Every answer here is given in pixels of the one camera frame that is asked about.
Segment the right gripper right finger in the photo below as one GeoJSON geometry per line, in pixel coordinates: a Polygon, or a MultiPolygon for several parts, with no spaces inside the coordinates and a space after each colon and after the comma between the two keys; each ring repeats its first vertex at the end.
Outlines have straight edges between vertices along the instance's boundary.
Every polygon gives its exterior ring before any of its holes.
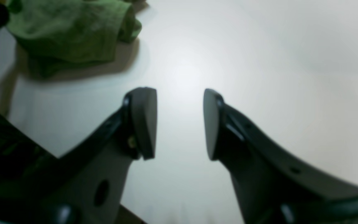
{"type": "Polygon", "coordinates": [[[207,88],[207,153],[229,171],[246,224],[358,224],[358,186],[284,150],[207,88]]]}

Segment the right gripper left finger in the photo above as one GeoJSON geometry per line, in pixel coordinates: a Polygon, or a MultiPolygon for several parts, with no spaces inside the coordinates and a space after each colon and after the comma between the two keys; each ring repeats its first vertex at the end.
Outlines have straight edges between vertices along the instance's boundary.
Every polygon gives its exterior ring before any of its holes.
{"type": "Polygon", "coordinates": [[[118,111],[57,158],[0,114],[0,224],[112,224],[128,169],[155,157],[157,91],[129,91],[118,111]]]}

